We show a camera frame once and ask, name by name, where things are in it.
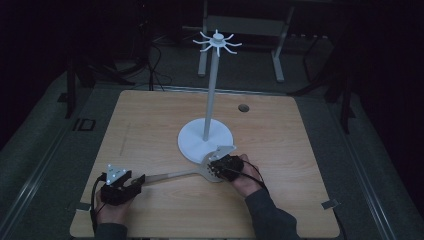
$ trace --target background desk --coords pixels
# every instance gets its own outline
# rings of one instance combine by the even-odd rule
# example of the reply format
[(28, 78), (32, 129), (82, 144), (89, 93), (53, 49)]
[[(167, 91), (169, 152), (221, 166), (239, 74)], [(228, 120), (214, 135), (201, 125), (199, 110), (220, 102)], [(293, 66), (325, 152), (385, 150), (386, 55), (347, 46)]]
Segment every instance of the background desk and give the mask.
[[(106, 164), (133, 170), (133, 176), (191, 169), (178, 150), (182, 126), (204, 114), (206, 94), (124, 91), (82, 196), (90, 191)], [(250, 106), (242, 113), (238, 105)], [(276, 205), (298, 220), (302, 237), (336, 237), (339, 229), (328, 200), (302, 119), (289, 97), (217, 94), (214, 118), (233, 133), (238, 150), (260, 166)], [(129, 236), (254, 237), (243, 199), (223, 183), (201, 176), (182, 177), (143, 187), (132, 205)], [(77, 212), (71, 226), (76, 237), (92, 235), (88, 212)]]

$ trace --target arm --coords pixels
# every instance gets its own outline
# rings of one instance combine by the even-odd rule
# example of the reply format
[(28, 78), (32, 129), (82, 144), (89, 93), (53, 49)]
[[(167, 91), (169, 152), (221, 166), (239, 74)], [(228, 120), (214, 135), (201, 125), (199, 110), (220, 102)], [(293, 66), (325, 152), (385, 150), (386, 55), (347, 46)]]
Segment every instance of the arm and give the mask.
[(125, 217), (128, 209), (134, 199), (128, 202), (112, 206), (101, 201), (100, 191), (96, 194), (97, 207), (96, 219), (97, 230), (96, 240), (125, 240), (127, 239), (127, 227), (125, 226)]
[[(249, 161), (244, 154), (240, 158)], [(242, 172), (260, 179), (259, 172), (250, 164), (245, 163)], [(300, 239), (296, 232), (296, 219), (289, 213), (278, 209), (268, 192), (262, 189), (257, 182), (240, 176), (231, 184), (245, 198), (258, 239)]]

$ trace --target dark background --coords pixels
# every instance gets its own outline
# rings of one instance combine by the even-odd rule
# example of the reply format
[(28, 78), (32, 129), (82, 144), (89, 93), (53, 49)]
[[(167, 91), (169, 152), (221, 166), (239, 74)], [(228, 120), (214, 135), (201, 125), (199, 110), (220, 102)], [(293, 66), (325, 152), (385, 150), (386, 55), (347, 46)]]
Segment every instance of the dark background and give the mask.
[[(137, 26), (143, 19), (148, 18), (176, 42), (181, 37), (181, 25), (201, 26), (202, 1), (149, 2), (147, 13), (136, 11), (142, 2), (1, 1), (0, 147), (22, 124), (49, 84), (65, 71), (71, 49), (77, 47), (102, 57), (137, 58), (145, 49), (138, 45), (133, 48), (132, 41), (139, 34)], [(349, 65), (354, 92), (360, 96), (405, 187), (424, 216), (424, 3), (364, 3), (368, 6), (339, 8), (336, 4), (329, 8), (300, 4), (289, 31), (326, 34), (338, 44), (341, 54), (330, 60)], [(222, 3), (216, 4), (221, 9)], [(268, 5), (272, 4), (266, 2), (262, 7)], [(225, 9), (234, 6), (226, 4)], [(326, 14), (319, 14), (320, 8)], [(351, 21), (345, 28), (346, 9)]]

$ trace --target hand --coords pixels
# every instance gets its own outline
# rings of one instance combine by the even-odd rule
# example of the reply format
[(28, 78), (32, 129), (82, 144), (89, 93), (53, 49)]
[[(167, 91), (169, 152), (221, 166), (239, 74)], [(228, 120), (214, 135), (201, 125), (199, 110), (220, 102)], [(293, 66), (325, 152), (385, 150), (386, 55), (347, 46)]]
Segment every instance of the hand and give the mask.
[(134, 198), (130, 199), (124, 204), (118, 206), (112, 206), (109, 204), (105, 204), (101, 200), (100, 190), (96, 193), (96, 218), (97, 223), (117, 223), (125, 225), (125, 217), (127, 215), (128, 209), (130, 208), (131, 203)]
[[(239, 157), (242, 160), (249, 162), (249, 158), (247, 157), (246, 154), (242, 154)], [(258, 171), (256, 171), (256, 169), (248, 163), (244, 163), (244, 166), (241, 172), (249, 176), (252, 176), (257, 180), (260, 180), (260, 175)], [(262, 188), (257, 182), (243, 175), (240, 175), (238, 178), (232, 181), (231, 185), (244, 198)]]

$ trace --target forearm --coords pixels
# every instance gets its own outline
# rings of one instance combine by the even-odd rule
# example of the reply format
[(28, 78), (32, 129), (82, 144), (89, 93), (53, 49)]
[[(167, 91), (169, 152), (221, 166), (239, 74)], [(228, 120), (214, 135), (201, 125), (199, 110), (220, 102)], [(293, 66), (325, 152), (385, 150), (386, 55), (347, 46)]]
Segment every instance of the forearm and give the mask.
[(278, 209), (264, 189), (249, 195), (245, 202), (257, 239), (300, 239), (296, 232), (296, 219)]
[(127, 239), (127, 227), (117, 223), (102, 223), (97, 226), (96, 240), (125, 240)]

